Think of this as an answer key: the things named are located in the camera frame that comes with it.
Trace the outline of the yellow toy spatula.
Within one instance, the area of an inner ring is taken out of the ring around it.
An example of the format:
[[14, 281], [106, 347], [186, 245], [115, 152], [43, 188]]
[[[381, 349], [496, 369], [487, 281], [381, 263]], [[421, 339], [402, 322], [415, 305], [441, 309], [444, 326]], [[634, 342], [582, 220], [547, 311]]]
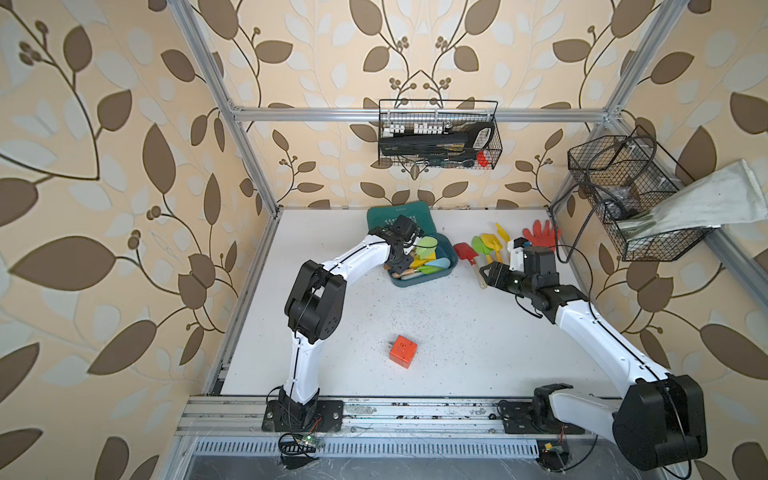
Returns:
[[493, 251], [495, 253], [496, 261], [499, 263], [503, 262], [503, 257], [501, 254], [502, 246], [499, 239], [494, 234], [482, 234], [481, 240], [483, 241], [483, 244], [489, 251]]

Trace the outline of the red toy shovel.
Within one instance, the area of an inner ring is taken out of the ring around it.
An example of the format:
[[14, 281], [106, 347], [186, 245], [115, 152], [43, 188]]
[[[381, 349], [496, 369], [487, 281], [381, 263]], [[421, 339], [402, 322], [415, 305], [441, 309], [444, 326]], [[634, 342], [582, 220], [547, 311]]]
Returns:
[[476, 257], [478, 256], [478, 253], [466, 242], [454, 244], [453, 249], [461, 260], [466, 260], [469, 262], [470, 266], [473, 269], [473, 272], [475, 274], [479, 287], [481, 289], [485, 289], [487, 287], [487, 284], [482, 276], [482, 273], [480, 272], [480, 266], [476, 262]]

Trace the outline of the yellow toy rake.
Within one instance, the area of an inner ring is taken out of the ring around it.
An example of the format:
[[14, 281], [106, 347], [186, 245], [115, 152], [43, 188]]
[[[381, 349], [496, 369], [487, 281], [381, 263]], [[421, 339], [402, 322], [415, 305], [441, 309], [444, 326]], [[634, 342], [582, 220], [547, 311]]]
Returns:
[[507, 231], [499, 224], [496, 223], [497, 234], [501, 238], [503, 245], [507, 246], [510, 242], [510, 236]]

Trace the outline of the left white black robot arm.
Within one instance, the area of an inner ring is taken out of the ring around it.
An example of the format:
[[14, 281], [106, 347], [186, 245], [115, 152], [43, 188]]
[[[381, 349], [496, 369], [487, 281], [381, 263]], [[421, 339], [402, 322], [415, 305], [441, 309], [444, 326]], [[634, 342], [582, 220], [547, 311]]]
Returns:
[[279, 402], [290, 419], [306, 425], [315, 415], [319, 357], [341, 321], [347, 286], [382, 265], [393, 273], [404, 272], [423, 236], [414, 220], [400, 215], [392, 224], [370, 230], [336, 258], [302, 264], [284, 308], [293, 337], [289, 375]]

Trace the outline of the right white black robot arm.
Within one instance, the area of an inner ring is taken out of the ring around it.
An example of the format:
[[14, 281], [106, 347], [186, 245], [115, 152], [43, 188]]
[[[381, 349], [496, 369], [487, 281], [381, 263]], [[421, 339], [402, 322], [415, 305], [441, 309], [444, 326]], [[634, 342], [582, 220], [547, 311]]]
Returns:
[[535, 389], [530, 409], [539, 430], [574, 425], [612, 442], [636, 469], [692, 462], [708, 453], [704, 395], [688, 375], [676, 376], [651, 360], [603, 319], [588, 296], [561, 283], [556, 254], [520, 246], [511, 264], [492, 262], [479, 273], [490, 287], [531, 302], [575, 340], [617, 389], [617, 399], [581, 393], [569, 384]]

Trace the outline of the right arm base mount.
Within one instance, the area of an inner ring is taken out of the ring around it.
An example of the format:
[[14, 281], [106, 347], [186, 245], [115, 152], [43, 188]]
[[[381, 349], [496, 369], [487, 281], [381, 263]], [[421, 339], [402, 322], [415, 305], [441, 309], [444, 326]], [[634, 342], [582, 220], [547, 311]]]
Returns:
[[581, 427], [556, 419], [549, 405], [537, 399], [501, 400], [497, 403], [497, 415], [503, 422], [506, 434], [580, 435], [585, 433]]

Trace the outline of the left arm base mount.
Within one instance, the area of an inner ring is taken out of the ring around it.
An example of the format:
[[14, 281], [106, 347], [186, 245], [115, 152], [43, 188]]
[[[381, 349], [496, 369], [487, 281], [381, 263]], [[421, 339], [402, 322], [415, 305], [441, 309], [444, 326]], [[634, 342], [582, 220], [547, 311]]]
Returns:
[[279, 433], [338, 432], [342, 426], [343, 410], [344, 402], [341, 400], [313, 400], [303, 406], [290, 398], [270, 400], [261, 430]]

